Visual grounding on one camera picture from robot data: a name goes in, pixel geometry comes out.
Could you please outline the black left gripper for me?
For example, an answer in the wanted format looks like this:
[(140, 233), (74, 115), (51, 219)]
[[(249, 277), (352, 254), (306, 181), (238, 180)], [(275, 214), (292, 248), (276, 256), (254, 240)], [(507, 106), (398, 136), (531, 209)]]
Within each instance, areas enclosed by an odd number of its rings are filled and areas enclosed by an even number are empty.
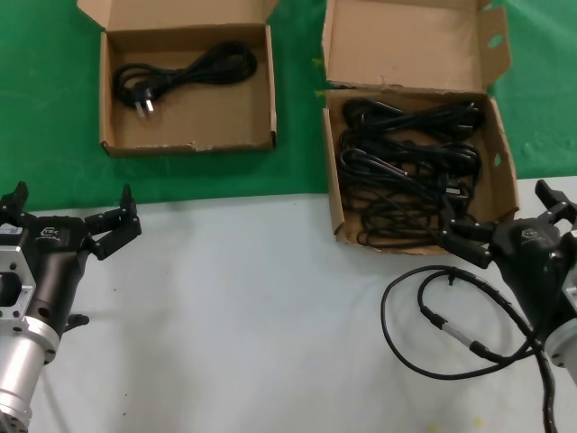
[(28, 197), (24, 181), (3, 195), (1, 224), (27, 225), (21, 247), (35, 289), (26, 315), (61, 335), (85, 272), (88, 250), (103, 261), (142, 234), (141, 222), (128, 184), (123, 188), (119, 208), (88, 216), (84, 221), (71, 216), (32, 219), (32, 214), (24, 211)]

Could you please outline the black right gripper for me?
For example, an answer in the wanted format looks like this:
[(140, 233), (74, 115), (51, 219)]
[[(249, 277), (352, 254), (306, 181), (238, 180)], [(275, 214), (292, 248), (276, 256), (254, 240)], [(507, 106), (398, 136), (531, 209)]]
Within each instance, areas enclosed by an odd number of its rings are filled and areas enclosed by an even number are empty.
[(576, 265), (576, 238), (570, 232), (561, 235), (554, 225), (566, 220), (576, 226), (577, 207), (545, 180), (536, 182), (535, 193), (545, 212), (537, 219), (519, 219), (499, 226), (458, 219), (451, 202), (443, 197), (439, 245), (482, 269), (493, 260), (537, 340), (544, 343), (558, 327), (576, 318), (575, 309), (562, 294), (567, 276)]

